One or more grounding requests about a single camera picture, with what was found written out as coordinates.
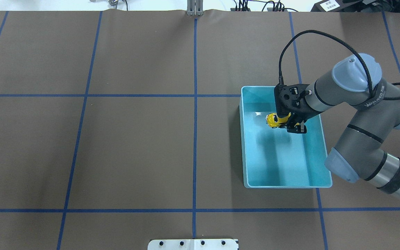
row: brown table surface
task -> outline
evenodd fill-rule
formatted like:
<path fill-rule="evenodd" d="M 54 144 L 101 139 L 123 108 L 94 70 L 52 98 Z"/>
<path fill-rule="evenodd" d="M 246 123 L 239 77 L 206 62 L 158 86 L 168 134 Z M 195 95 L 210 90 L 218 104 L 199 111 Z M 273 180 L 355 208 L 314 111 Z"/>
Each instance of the brown table surface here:
<path fill-rule="evenodd" d="M 400 200 L 243 186 L 240 88 L 275 85 L 302 30 L 335 35 L 400 81 L 400 14 L 0 12 L 0 250 L 146 249 L 234 238 L 241 250 L 400 249 Z M 350 54 L 318 35 L 284 57 L 312 83 Z M 354 115 L 322 114 L 327 150 Z M 400 157 L 400 130 L 383 149 Z"/>

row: light blue plastic bin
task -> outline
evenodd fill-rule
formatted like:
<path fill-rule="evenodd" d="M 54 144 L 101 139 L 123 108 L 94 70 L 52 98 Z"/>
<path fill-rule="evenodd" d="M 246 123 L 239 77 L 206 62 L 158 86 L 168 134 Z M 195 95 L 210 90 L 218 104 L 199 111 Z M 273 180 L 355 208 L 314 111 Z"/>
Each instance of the light blue plastic bin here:
<path fill-rule="evenodd" d="M 306 134 L 270 128 L 276 112 L 274 87 L 245 86 L 240 98 L 243 183 L 247 188 L 328 188 L 327 158 L 320 116 L 306 122 Z"/>

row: white label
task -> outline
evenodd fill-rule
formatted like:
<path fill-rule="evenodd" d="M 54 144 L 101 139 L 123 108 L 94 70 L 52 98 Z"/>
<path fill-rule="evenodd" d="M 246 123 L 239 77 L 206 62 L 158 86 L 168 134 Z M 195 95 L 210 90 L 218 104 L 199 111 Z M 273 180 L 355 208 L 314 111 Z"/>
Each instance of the white label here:
<path fill-rule="evenodd" d="M 321 3 L 320 5 L 322 6 L 322 8 L 324 8 L 325 11 L 330 11 L 332 9 L 340 7 L 336 0 L 326 1 L 324 3 Z"/>

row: yellow toy car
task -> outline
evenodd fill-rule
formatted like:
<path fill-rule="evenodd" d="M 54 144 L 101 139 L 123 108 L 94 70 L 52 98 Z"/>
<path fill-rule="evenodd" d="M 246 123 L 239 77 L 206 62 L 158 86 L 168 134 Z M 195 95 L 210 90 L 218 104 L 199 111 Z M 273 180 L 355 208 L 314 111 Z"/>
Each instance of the yellow toy car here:
<path fill-rule="evenodd" d="M 271 113 L 266 116 L 266 124 L 271 128 L 279 128 L 285 125 L 288 121 L 288 118 L 291 116 L 291 113 L 288 114 L 286 117 L 280 118 L 277 116 L 277 113 Z"/>

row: black box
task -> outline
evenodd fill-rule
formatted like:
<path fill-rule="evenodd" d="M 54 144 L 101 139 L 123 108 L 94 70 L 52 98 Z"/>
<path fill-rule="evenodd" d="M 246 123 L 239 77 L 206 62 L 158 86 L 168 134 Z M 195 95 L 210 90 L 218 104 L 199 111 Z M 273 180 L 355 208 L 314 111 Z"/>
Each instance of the black box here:
<path fill-rule="evenodd" d="M 342 0 L 323 0 L 315 3 L 311 12 L 339 12 L 344 8 L 354 5 L 360 1 L 354 1 L 351 3 L 343 3 Z"/>

